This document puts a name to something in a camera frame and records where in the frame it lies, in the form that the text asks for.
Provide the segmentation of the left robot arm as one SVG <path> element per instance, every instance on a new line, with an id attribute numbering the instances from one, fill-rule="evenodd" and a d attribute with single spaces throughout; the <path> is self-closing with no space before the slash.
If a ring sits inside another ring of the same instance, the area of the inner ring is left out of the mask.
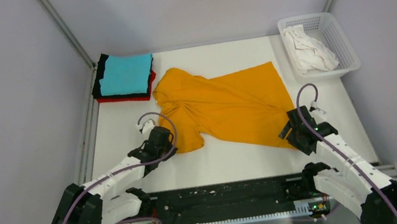
<path id="1" fill-rule="evenodd" d="M 144 127 L 146 140 L 106 174 L 64 190 L 51 224 L 117 224 L 125 218 L 150 216 L 148 194 L 132 187 L 176 154 L 173 133 L 161 126 Z"/>

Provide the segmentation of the yellow t-shirt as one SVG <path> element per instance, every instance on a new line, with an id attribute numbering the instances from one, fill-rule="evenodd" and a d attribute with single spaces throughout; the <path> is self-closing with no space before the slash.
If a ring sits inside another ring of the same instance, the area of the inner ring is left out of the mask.
<path id="1" fill-rule="evenodd" d="M 153 97 L 162 114 L 160 126 L 177 132 L 178 153 L 203 148 L 203 134 L 222 141 L 292 148 L 279 134 L 294 104 L 270 62 L 211 79 L 170 68 Z"/>

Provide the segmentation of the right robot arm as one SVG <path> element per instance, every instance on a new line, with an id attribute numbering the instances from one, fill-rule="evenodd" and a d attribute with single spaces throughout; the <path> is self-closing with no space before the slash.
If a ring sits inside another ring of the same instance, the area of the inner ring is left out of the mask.
<path id="1" fill-rule="evenodd" d="M 378 170 L 353 150 L 328 122 L 316 123 L 302 106 L 287 113 L 279 137 L 318 159 L 302 169 L 309 196 L 331 196 L 354 213 L 360 224 L 397 224 L 397 179 Z"/>

